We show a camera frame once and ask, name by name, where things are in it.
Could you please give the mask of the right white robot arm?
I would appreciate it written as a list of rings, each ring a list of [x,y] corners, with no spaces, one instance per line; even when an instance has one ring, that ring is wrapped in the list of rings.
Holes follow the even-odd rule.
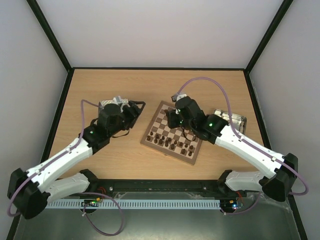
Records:
[[[256,172],[225,171],[218,191],[229,196],[234,191],[263,192],[284,202],[297,178],[298,158],[274,152],[246,137],[232,123],[215,114],[205,114],[197,102],[186,94],[172,96],[175,109],[166,113],[171,129],[191,131],[200,140],[231,151],[255,168]]]

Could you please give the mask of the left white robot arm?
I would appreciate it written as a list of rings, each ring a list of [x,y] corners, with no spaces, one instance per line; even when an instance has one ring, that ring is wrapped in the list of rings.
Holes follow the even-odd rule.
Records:
[[[63,150],[26,171],[21,168],[13,171],[7,196],[9,205],[15,206],[17,212],[11,213],[8,208],[7,214],[32,219],[55,200],[95,190],[98,178],[88,169],[71,177],[60,177],[108,145],[117,133],[132,129],[145,105],[144,101],[114,97],[104,106],[99,106],[98,117],[89,126],[82,126],[78,137]]]

